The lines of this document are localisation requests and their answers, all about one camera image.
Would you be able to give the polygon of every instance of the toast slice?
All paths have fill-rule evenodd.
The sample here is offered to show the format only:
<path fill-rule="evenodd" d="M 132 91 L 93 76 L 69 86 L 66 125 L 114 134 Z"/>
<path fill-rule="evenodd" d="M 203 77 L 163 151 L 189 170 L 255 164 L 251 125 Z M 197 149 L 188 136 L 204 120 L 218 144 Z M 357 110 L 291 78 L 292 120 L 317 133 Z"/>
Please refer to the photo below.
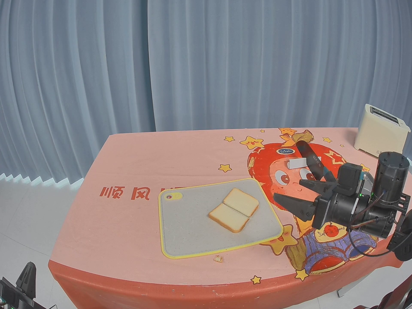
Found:
<path fill-rule="evenodd" d="M 211 211 L 209 217 L 233 233 L 242 231 L 246 223 L 249 221 L 248 216 L 230 208 L 224 203 L 221 203 Z"/>
<path fill-rule="evenodd" d="M 259 201 L 256 198 L 237 188 L 229 192 L 223 203 L 248 217 L 251 217 L 259 207 Z"/>

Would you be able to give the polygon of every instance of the table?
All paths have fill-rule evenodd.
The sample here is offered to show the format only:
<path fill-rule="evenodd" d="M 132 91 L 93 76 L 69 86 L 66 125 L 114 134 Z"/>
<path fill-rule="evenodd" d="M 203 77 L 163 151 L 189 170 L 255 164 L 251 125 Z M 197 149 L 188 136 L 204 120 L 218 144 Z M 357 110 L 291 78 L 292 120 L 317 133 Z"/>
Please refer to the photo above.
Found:
<path fill-rule="evenodd" d="M 356 133 L 280 128 L 111 135 L 78 191 L 49 269 L 80 309 L 280 309 L 335 291 L 376 268 L 400 267 L 393 253 L 359 256 L 342 226 L 327 223 L 314 230 L 273 202 L 283 225 L 276 240 L 178 260 L 162 252 L 163 190 L 252 178 L 269 200 L 274 192 L 314 200 L 314 192 L 298 185 L 310 173 L 287 168 L 287 161 L 300 157 L 295 142 L 309 142 L 335 175 L 349 161 L 374 176 L 377 159 L 353 148 Z M 412 194 L 410 176 L 404 192 Z M 360 249 L 376 254 L 389 241 L 353 237 Z"/>

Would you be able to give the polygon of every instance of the toaster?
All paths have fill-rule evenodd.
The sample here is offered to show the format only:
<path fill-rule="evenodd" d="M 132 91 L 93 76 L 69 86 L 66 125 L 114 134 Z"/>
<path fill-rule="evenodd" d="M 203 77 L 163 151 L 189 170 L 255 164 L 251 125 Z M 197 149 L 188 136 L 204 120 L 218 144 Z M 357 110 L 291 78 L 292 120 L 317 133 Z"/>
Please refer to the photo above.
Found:
<path fill-rule="evenodd" d="M 354 147 L 375 157 L 387 151 L 402 153 L 410 131 L 402 119 L 365 104 Z"/>

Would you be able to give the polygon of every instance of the blue-gray curtain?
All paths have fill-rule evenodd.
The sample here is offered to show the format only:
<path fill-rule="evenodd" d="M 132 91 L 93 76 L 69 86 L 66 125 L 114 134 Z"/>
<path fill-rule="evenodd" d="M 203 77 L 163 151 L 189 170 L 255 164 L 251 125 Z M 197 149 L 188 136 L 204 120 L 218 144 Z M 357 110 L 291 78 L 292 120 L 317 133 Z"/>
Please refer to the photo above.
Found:
<path fill-rule="evenodd" d="M 0 174 L 73 183 L 154 130 L 147 0 L 0 0 Z"/>
<path fill-rule="evenodd" d="M 0 0 L 0 173 L 129 131 L 412 125 L 412 0 Z M 404 153 L 412 154 L 408 139 Z"/>

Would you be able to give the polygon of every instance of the toaster slot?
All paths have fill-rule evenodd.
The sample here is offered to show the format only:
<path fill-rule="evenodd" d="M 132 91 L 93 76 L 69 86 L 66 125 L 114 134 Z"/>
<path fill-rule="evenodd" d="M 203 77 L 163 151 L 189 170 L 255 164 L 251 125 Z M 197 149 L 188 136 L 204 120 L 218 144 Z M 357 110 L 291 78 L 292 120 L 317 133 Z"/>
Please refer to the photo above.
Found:
<path fill-rule="evenodd" d="M 396 118 L 395 116 L 390 115 L 389 113 L 379 110 L 377 108 L 375 108 L 374 106 L 370 107 L 370 113 L 372 113 L 373 115 L 376 115 L 380 118 L 383 118 L 389 122 L 394 123 L 395 125 L 399 126 L 399 121 L 398 118 Z"/>

